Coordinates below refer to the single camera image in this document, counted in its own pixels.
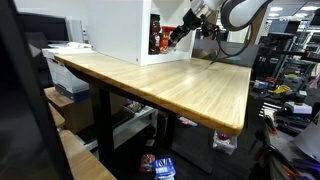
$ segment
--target ceiling light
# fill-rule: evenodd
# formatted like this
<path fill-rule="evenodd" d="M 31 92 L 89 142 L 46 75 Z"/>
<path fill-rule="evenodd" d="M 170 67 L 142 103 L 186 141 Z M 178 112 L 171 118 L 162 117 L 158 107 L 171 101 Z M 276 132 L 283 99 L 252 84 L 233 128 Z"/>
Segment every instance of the ceiling light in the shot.
<path fill-rule="evenodd" d="M 303 11 L 314 11 L 314 10 L 317 10 L 319 7 L 316 7 L 316 6 L 305 6 L 305 7 L 302 7 L 301 10 Z"/>
<path fill-rule="evenodd" d="M 294 16 L 296 16 L 296 17 L 305 17 L 305 16 L 308 16 L 308 14 L 306 14 L 306 13 L 297 13 Z"/>
<path fill-rule="evenodd" d="M 275 17 L 275 16 L 279 16 L 279 14 L 277 14 L 277 13 L 270 13 L 269 16 L 270 16 L 270 17 Z"/>
<path fill-rule="evenodd" d="M 272 7 L 272 8 L 270 9 L 270 11 L 281 11 L 281 10 L 282 10 L 281 7 Z"/>

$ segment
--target cardboard box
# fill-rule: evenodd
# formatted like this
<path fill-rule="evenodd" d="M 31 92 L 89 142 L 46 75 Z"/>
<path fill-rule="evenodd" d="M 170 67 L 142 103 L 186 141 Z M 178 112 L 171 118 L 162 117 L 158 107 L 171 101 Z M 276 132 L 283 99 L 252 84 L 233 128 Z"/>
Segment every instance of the cardboard box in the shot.
<path fill-rule="evenodd" d="M 75 134 L 94 123 L 90 98 L 75 103 L 61 95 L 54 87 L 46 88 L 44 92 L 52 106 L 64 117 L 65 128 L 72 133 Z M 114 94 L 110 98 L 111 112 L 115 114 L 122 109 L 123 98 Z"/>
<path fill-rule="evenodd" d="M 78 102 L 89 96 L 89 84 L 73 75 L 63 63 L 56 61 L 56 54 L 93 53 L 90 48 L 73 49 L 61 47 L 58 49 L 42 49 L 47 59 L 52 81 L 56 90 L 72 101 Z"/>

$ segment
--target robotic arm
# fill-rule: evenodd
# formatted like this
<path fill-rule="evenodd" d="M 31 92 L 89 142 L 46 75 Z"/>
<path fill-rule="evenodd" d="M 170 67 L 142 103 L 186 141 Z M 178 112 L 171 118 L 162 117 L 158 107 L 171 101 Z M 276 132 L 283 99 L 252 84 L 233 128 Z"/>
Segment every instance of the robotic arm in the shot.
<path fill-rule="evenodd" d="M 272 0 L 193 0 L 190 10 L 183 17 L 184 24 L 170 35 L 169 49 L 190 31 L 208 24 L 207 18 L 220 8 L 221 23 L 229 31 L 240 31 L 255 19 L 258 13 Z"/>

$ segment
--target white cabinet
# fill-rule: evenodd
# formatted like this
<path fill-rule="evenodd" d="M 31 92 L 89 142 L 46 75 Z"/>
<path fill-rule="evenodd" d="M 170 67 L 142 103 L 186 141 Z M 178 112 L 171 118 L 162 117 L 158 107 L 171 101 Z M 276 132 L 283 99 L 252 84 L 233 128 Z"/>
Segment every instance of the white cabinet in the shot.
<path fill-rule="evenodd" d="M 93 49 L 136 65 L 191 57 L 195 32 L 190 32 L 169 54 L 149 55 L 150 14 L 161 26 L 183 24 L 190 0 L 88 0 L 88 33 Z"/>

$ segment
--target wire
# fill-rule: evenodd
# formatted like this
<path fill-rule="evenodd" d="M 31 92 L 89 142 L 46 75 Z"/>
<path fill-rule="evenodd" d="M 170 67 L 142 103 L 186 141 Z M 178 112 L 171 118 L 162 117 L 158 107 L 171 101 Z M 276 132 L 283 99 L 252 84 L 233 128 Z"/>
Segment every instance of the wire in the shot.
<path fill-rule="evenodd" d="M 218 43 L 218 46 L 219 46 L 219 50 L 218 50 L 218 53 L 217 53 L 216 57 L 211 61 L 210 64 L 213 64 L 214 62 L 217 62 L 217 61 L 221 61 L 221 60 L 223 60 L 223 59 L 227 59 L 227 58 L 230 58 L 230 57 L 234 57 L 234 56 L 240 55 L 241 53 L 243 53 L 243 51 L 245 51 L 245 50 L 247 49 L 247 47 L 249 46 L 249 44 L 250 44 L 250 42 L 251 42 L 251 40 L 252 40 L 252 37 L 253 37 L 253 26 L 252 26 L 252 24 L 250 24 L 250 37 L 249 37 L 249 40 L 245 43 L 245 45 L 242 47 L 242 49 L 241 49 L 239 52 L 234 53 L 234 54 L 229 54 L 229 53 L 227 53 L 225 50 L 222 49 L 222 47 L 221 47 L 221 40 L 220 40 L 220 32 L 217 31 L 217 32 L 216 32 L 216 39 L 217 39 L 217 43 Z M 226 56 L 226 57 L 223 57 L 223 58 L 217 59 L 220 51 L 221 51 L 223 54 L 227 55 L 227 56 Z"/>

